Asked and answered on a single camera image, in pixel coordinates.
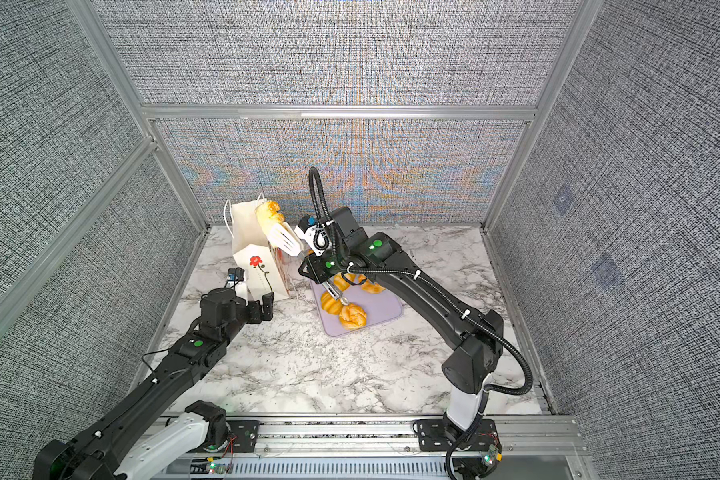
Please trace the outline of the ring shaped braided bread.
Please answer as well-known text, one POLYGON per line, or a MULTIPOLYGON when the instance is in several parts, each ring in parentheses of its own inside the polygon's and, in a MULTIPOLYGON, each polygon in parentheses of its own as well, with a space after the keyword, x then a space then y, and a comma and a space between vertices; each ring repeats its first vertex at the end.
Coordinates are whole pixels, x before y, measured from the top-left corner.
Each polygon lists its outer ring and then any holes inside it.
POLYGON ((385 290, 383 286, 368 279, 361 284, 361 289, 369 294, 379 294, 385 290))

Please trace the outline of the flaky knot pastry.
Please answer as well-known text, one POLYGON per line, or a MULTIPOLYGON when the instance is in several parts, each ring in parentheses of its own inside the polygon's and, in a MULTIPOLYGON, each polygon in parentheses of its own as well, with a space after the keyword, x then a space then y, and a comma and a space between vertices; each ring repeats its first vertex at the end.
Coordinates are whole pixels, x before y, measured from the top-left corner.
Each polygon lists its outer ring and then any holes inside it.
POLYGON ((353 331, 364 328, 367 325, 367 313, 356 304, 348 304, 342 307, 339 314, 339 322, 345 330, 353 331))

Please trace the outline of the braided loaf pastry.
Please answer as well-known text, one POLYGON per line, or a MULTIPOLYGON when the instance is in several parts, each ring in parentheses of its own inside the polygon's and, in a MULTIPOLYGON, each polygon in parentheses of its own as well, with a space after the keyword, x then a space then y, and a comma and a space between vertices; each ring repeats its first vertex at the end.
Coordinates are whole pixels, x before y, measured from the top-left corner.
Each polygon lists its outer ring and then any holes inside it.
POLYGON ((254 210, 257 223, 265 236, 269 236, 272 229, 285 222, 277 202, 267 200, 256 206, 254 210))

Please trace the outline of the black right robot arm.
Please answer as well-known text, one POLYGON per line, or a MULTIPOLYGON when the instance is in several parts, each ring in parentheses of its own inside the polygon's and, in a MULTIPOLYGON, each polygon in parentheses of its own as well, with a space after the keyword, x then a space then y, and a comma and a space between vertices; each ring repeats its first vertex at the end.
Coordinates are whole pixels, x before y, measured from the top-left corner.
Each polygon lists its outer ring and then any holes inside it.
POLYGON ((302 276, 316 284, 331 283, 335 276, 358 283, 363 276, 405 301, 451 348, 442 371, 451 384, 445 422, 454 437, 482 415, 489 392, 507 391, 487 382, 501 355, 511 351, 497 312, 483 313, 458 299, 421 270, 389 235, 368 235, 347 207, 329 216, 302 217, 296 235, 311 248, 299 268, 302 276))

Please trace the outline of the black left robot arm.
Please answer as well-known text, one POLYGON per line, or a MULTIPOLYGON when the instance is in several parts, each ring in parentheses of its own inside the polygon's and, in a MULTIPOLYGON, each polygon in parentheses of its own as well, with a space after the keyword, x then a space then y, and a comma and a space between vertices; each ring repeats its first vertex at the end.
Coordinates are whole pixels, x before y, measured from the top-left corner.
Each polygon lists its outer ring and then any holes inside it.
POLYGON ((247 300, 232 288, 202 295, 201 313, 186 333, 162 350, 162 360, 112 410, 72 440, 52 440, 37 454, 35 479, 150 479, 179 456, 197 448, 222 448, 230 433, 226 413, 205 401, 191 404, 171 425, 141 438, 185 391, 226 355, 247 324, 273 317, 275 295, 247 300))

